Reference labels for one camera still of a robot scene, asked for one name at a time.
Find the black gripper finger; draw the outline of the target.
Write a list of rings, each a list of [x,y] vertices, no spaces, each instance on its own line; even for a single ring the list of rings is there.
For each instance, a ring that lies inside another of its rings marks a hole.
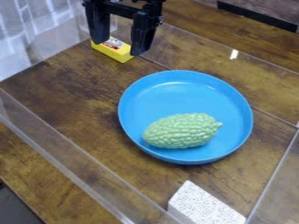
[[[109,14],[102,3],[84,3],[89,36],[94,44],[101,44],[109,38]]]
[[[164,22],[162,14],[149,14],[138,11],[132,17],[130,55],[138,56],[150,48],[157,26]]]

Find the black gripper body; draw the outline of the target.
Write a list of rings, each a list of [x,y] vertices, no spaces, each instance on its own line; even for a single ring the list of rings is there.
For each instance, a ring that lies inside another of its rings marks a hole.
[[[129,19],[137,13],[145,14],[149,18],[162,15],[165,0],[132,0],[133,3],[137,1],[144,1],[144,5],[140,8],[116,3],[112,0],[82,0],[82,6],[97,14],[112,14]]]

